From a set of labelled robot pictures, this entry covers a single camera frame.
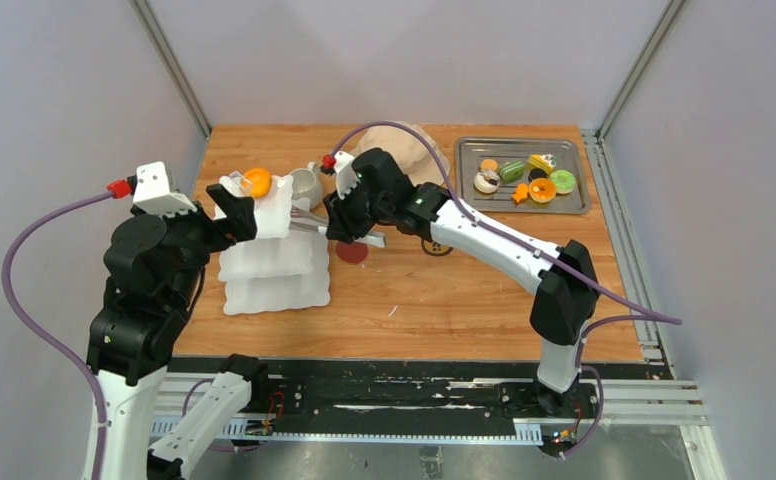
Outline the orange macaron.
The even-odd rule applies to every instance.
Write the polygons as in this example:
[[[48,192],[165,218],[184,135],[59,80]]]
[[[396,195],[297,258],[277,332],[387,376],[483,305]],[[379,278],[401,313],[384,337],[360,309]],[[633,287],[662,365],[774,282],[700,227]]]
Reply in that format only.
[[[252,168],[242,174],[241,191],[248,197],[257,199],[267,196],[273,187],[273,176],[264,168]]]

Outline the metal food tongs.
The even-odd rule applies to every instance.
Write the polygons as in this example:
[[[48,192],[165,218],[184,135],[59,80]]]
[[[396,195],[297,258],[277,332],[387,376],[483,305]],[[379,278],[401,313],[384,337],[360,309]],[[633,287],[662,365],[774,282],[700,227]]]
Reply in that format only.
[[[302,232],[312,232],[321,235],[329,239],[328,235],[328,219],[312,213],[311,211],[300,209],[296,206],[292,206],[290,209],[290,224],[291,230],[298,230]],[[360,238],[354,238],[347,243],[360,243],[377,248],[385,248],[386,238],[381,232],[371,232]]]

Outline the white tiered dessert stand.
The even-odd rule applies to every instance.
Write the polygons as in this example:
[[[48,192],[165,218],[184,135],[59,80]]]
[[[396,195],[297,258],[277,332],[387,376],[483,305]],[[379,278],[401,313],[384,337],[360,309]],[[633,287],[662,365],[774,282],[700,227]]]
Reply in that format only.
[[[328,240],[291,227],[295,200],[290,175],[271,177],[268,194],[255,200],[258,233],[219,256],[223,313],[229,316],[324,307],[330,303]]]

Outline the white chocolate donut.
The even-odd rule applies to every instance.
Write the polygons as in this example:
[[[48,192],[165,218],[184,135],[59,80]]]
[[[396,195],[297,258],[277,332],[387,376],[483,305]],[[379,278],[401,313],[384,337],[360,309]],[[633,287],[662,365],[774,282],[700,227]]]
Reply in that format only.
[[[501,185],[501,179],[497,171],[483,169],[478,171],[473,179],[474,189],[483,195],[494,194]]]

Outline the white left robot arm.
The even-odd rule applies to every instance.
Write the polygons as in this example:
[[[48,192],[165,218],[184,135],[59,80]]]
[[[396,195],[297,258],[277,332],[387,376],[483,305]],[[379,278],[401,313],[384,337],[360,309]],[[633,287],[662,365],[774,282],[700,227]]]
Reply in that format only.
[[[199,203],[173,216],[135,206],[104,254],[109,275],[86,359],[105,403],[103,479],[186,479],[237,412],[257,413],[269,403],[267,364],[232,354],[179,423],[149,441],[159,390],[211,255],[258,231],[253,199],[219,184],[207,192],[222,218],[212,219]]]

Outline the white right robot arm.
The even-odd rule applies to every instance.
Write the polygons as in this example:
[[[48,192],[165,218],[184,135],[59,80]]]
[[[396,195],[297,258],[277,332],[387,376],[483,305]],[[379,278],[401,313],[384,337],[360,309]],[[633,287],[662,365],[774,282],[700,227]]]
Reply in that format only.
[[[467,253],[531,294],[529,320],[542,340],[536,404],[552,417],[573,407],[581,335],[599,299],[591,285],[596,273],[584,245],[571,240],[559,246],[532,238],[453,199],[441,185],[415,185],[380,148],[358,156],[328,154],[319,168],[336,183],[335,191],[323,200],[329,239],[351,243],[376,225],[390,226]]]

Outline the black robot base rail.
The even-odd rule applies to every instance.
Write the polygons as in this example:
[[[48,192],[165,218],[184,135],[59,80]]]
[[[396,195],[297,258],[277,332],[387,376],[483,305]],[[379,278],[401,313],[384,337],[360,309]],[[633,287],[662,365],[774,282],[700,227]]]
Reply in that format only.
[[[215,441],[535,446],[561,456],[612,426],[703,426],[696,386],[664,366],[593,363],[560,397],[518,361],[273,359]]]

